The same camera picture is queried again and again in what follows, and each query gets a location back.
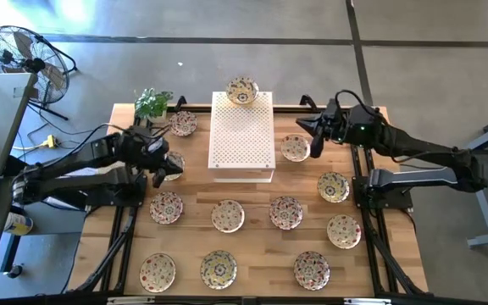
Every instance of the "yellow connector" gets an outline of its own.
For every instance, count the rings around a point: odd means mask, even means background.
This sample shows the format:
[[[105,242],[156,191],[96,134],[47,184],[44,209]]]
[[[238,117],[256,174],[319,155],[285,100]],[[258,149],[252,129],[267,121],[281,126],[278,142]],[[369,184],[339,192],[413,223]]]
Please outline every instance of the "yellow connector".
[[[13,149],[19,149],[19,150],[32,150],[32,149],[37,149],[41,147],[48,147],[48,148],[58,148],[58,139],[56,139],[55,136],[49,135],[47,140],[44,141],[43,143],[34,146],[34,147],[13,147]]]
[[[48,136],[48,139],[43,142],[42,144],[46,143],[48,148],[55,148],[56,147],[56,138],[52,135]]]

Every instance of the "wooden table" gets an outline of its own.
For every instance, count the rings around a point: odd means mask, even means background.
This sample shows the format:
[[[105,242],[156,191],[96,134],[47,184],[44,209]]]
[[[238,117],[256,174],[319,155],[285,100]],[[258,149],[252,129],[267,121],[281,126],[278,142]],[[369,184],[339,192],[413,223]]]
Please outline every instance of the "wooden table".
[[[385,108],[381,109],[386,116]],[[115,104],[110,123],[127,127],[133,124],[134,105]],[[170,149],[181,153],[186,161],[184,174],[177,180],[164,182],[155,190],[147,188],[144,204],[139,208],[132,249],[130,252],[125,295],[151,295],[144,290],[138,272],[143,261],[156,252],[170,255],[176,264],[176,279],[162,294],[176,296],[257,296],[257,297],[371,297],[366,243],[342,250],[329,242],[326,225],[335,214],[348,214],[362,224],[353,195],[345,202],[326,202],[317,192],[318,178],[335,171],[351,179],[354,176],[349,146],[325,143],[321,158],[303,163],[286,160],[280,152],[281,139],[288,134],[302,134],[295,124],[303,114],[274,114],[276,171],[272,183],[213,183],[207,170],[210,114],[197,114],[198,127],[188,137],[168,133]],[[376,168],[398,170],[389,158],[374,153]],[[184,214],[172,225],[158,225],[149,215],[149,203],[161,191],[174,191],[184,201]],[[298,199],[304,210],[302,223],[291,231],[276,228],[269,219],[269,203],[278,196]],[[235,233],[217,231],[210,220],[214,204],[222,199],[235,199],[246,212],[244,225]],[[97,267],[105,250],[114,218],[114,208],[99,208],[85,222],[80,247],[75,258],[69,288],[76,288]],[[418,243],[406,214],[386,210],[385,220],[393,256],[422,290],[427,290]],[[201,261],[213,250],[226,250],[238,263],[236,282],[222,291],[206,287],[199,276]],[[293,276],[293,263],[298,254],[315,251],[323,254],[331,268],[329,284],[320,291],[306,291]],[[380,276],[386,284],[385,267],[379,258]],[[115,259],[113,280],[118,273]]]

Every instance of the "concrete floor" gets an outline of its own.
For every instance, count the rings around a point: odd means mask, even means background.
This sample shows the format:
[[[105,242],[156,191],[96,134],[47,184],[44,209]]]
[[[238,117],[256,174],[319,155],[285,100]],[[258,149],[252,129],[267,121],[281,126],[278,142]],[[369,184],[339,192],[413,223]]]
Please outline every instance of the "concrete floor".
[[[485,0],[353,2],[363,39],[488,41]],[[56,34],[351,38],[343,0],[2,0],[0,16],[4,16],[0,25]],[[326,103],[342,88],[361,93],[351,46],[55,45],[73,56],[80,68],[64,99],[53,105],[71,121],[48,117],[69,132],[108,121],[112,104],[132,103],[133,92],[149,86],[173,90],[190,103],[208,103],[211,91],[223,90],[228,79],[242,74],[252,75],[262,90],[273,91],[277,103],[296,103],[303,93]],[[374,105],[387,106],[391,122],[410,135],[463,146],[488,124],[488,48],[365,47],[363,54]],[[26,146],[31,143],[25,134],[41,124],[28,110],[20,126]],[[48,134],[81,139],[53,128],[32,139],[38,143]],[[46,161],[64,153],[33,152],[27,161]],[[483,162],[488,177],[488,158]],[[466,238],[486,233],[475,197],[441,187],[415,189],[412,195],[430,291],[488,301],[488,247],[466,246]],[[61,291],[77,239],[73,235],[25,239],[16,262],[23,263],[29,274],[15,280],[0,274],[0,287],[7,287],[0,289],[0,297]],[[0,263],[3,251],[0,247]]]

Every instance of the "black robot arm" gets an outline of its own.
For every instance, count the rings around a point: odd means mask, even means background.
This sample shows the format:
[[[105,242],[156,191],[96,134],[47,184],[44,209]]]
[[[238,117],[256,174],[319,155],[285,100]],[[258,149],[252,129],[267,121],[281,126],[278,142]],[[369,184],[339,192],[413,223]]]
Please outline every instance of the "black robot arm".
[[[444,147],[415,139],[404,130],[389,125],[379,109],[366,106],[362,102],[344,114],[338,103],[338,96],[344,92],[352,94],[360,102],[352,91],[340,91],[329,101],[323,113],[311,118],[297,119],[297,124],[313,136],[310,153],[312,158],[318,158],[323,150],[324,140],[330,140],[338,144],[348,143],[374,149],[378,154],[392,157],[396,162],[417,158],[448,168],[430,172],[432,175],[440,175],[438,177],[432,177],[425,172],[421,172],[420,176],[413,175],[414,178],[418,178],[417,180],[408,180],[402,178],[402,175],[395,177],[382,169],[383,174],[378,171],[375,176],[378,179],[383,176],[384,180],[376,181],[377,183],[373,181],[370,187],[380,186],[388,189],[389,185],[397,182],[399,186],[445,185],[468,192],[476,192],[487,187],[487,180],[483,177],[483,166],[468,149],[459,150],[456,147]],[[409,157],[405,160],[395,160],[401,156]]]
[[[83,191],[88,205],[130,206],[138,204],[134,197],[144,194],[144,169],[153,173],[152,183],[159,187],[166,175],[182,169],[166,158],[169,143],[162,136],[150,136],[150,130],[131,126],[88,142],[64,158],[45,164],[25,167],[13,183],[13,199],[17,203],[39,202],[61,191]],[[104,174],[65,176],[78,169],[116,167]]]

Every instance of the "small bowl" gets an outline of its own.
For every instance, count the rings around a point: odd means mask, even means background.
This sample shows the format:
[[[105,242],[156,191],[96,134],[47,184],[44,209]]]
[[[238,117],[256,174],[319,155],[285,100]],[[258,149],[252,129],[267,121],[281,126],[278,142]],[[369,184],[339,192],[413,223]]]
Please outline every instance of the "small bowl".
[[[211,219],[219,231],[233,233],[244,224],[244,208],[235,200],[225,199],[213,207]]]
[[[182,198],[172,191],[164,191],[156,195],[150,203],[150,216],[158,224],[172,224],[182,214],[183,207]]]
[[[270,204],[269,216],[278,228],[295,229],[302,221],[302,206],[293,197],[278,197]]]
[[[236,260],[227,251],[209,253],[201,263],[201,279],[215,290],[229,287],[236,280]]]
[[[304,136],[286,136],[280,145],[281,154],[292,162],[302,162],[310,155],[310,143]]]
[[[167,158],[172,161],[174,164],[178,165],[182,170],[184,170],[186,166],[186,162],[184,161],[184,156],[177,152],[167,152]],[[175,179],[180,178],[183,173],[174,174],[174,175],[167,175],[165,176],[165,181],[172,181]]]
[[[189,136],[197,128],[197,116],[189,111],[180,111],[170,117],[170,132],[175,136]]]
[[[295,261],[293,273],[298,284],[310,291],[317,291],[329,283],[329,263],[317,252],[301,253]]]
[[[235,104],[244,105],[253,102],[259,94],[259,87],[250,77],[237,77],[225,87],[227,98]]]
[[[319,195],[328,202],[343,202],[349,195],[349,183],[341,174],[324,173],[319,177],[318,191]]]
[[[340,249],[351,249],[361,240],[361,226],[351,216],[336,215],[329,220],[327,236]]]
[[[163,253],[153,254],[142,263],[139,280],[149,292],[166,291],[175,281],[175,261]]]

